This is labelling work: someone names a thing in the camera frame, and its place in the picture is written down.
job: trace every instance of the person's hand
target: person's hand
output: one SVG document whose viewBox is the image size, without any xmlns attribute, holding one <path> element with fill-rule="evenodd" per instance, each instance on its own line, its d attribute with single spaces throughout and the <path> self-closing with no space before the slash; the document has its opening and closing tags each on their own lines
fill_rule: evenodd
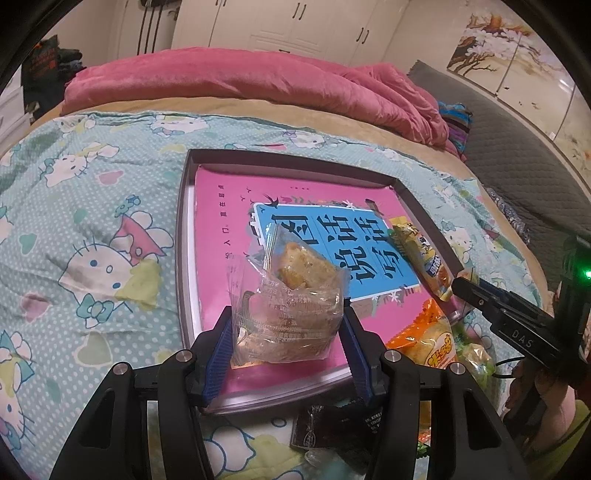
<svg viewBox="0 0 591 480">
<path fill-rule="evenodd" d="M 508 409 L 515 407 L 521 395 L 525 394 L 522 391 L 524 361 L 517 364 L 512 374 L 514 380 L 509 386 L 509 399 L 505 403 L 505 407 Z M 540 430 L 531 443 L 532 448 L 540 452 L 552 447 L 569 429 L 574 420 L 576 399 L 572 387 L 550 375 L 544 368 L 537 371 L 534 383 L 540 397 L 547 406 L 542 417 Z"/>
</svg>

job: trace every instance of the heart pattern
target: heart pattern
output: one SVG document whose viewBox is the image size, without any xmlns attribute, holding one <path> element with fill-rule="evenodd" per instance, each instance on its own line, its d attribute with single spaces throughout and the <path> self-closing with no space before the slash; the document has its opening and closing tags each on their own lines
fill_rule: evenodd
<svg viewBox="0 0 591 480">
<path fill-rule="evenodd" d="M 117 185 L 119 179 L 123 176 L 123 170 L 106 171 L 97 175 L 99 183 L 105 186 Z"/>
<path fill-rule="evenodd" d="M 165 147 L 162 147 L 160 149 L 160 153 L 166 153 L 166 152 L 186 153 L 187 147 L 185 145 L 183 145 L 182 143 L 173 143 L 170 145 L 166 145 Z"/>
<path fill-rule="evenodd" d="M 268 148 L 269 150 L 277 150 L 277 151 L 285 151 L 287 150 L 287 147 L 284 144 L 273 144 L 273 145 L 262 145 L 265 148 Z"/>
<path fill-rule="evenodd" d="M 77 211 L 74 212 L 74 224 L 78 225 L 82 220 L 86 218 L 88 212 L 84 208 L 79 208 Z"/>
<path fill-rule="evenodd" d="M 21 298 L 21 308 L 25 312 L 25 320 L 32 322 L 43 316 L 51 306 L 49 301 L 38 293 L 29 292 Z"/>
<path fill-rule="evenodd" d="M 178 174 L 176 174 L 175 172 L 173 172 L 171 170 L 165 171 L 162 174 L 162 176 L 168 181 L 177 181 L 178 180 Z"/>
<path fill-rule="evenodd" d="M 90 332 L 74 351 L 76 363 L 83 367 L 104 367 L 113 363 L 109 344 L 99 332 Z"/>
<path fill-rule="evenodd" d="M 18 241 L 21 244 L 21 253 L 23 255 L 28 255 L 35 246 L 37 236 L 34 233 L 26 233 L 25 235 L 18 237 Z"/>
<path fill-rule="evenodd" d="M 47 393 L 49 393 L 49 398 L 53 400 L 53 403 L 61 403 L 61 391 L 57 382 L 51 378 L 48 378 L 45 380 L 45 387 L 47 389 Z"/>
</svg>

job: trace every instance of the light blue bedsheet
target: light blue bedsheet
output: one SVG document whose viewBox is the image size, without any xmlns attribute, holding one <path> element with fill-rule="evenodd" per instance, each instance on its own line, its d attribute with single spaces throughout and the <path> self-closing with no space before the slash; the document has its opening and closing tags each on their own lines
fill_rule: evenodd
<svg viewBox="0 0 591 480">
<path fill-rule="evenodd" d="M 499 234 L 474 180 L 377 145 L 258 119 L 58 118 L 0 160 L 0 434 L 32 478 L 49 477 L 114 362 L 143 367 L 181 348 L 173 238 L 189 148 L 278 151 L 398 177 L 467 267 L 539 304 L 523 257 Z M 479 314 L 466 324 L 496 358 L 515 356 Z M 255 424 L 205 421 L 215 472 L 236 480 L 314 477 L 301 455 L 285 450 L 288 414 L 261 415 Z M 224 445 L 236 435 L 242 443 L 231 455 Z M 269 466 L 273 457 L 281 462 Z"/>
</svg>

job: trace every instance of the book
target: book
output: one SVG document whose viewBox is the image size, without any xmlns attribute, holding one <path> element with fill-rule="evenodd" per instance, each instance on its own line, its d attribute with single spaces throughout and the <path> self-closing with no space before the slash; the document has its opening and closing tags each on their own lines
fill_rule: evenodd
<svg viewBox="0 0 591 480">
<path fill-rule="evenodd" d="M 232 258 L 247 255 L 253 244 L 262 249 L 265 230 L 272 222 L 296 234 L 335 265 L 350 270 L 352 306 L 364 328 L 384 342 L 408 326 L 429 298 L 410 264 L 388 240 L 388 219 L 407 215 L 389 187 L 219 173 L 200 166 L 194 198 L 203 330 L 211 329 L 230 304 L 228 269 Z M 312 391 L 332 374 L 348 376 L 338 337 L 324 360 L 232 369 L 222 395 L 306 378 Z"/>
</svg>

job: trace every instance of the pink comforter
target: pink comforter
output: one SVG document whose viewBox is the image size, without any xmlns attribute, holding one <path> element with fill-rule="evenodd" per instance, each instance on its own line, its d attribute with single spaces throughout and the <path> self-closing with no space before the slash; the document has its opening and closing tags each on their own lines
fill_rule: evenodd
<svg viewBox="0 0 591 480">
<path fill-rule="evenodd" d="M 66 88 L 62 115 L 120 100 L 215 96 L 337 113 L 445 147 L 437 102 L 388 63 L 359 68 L 275 52 L 184 48 L 90 67 Z"/>
</svg>

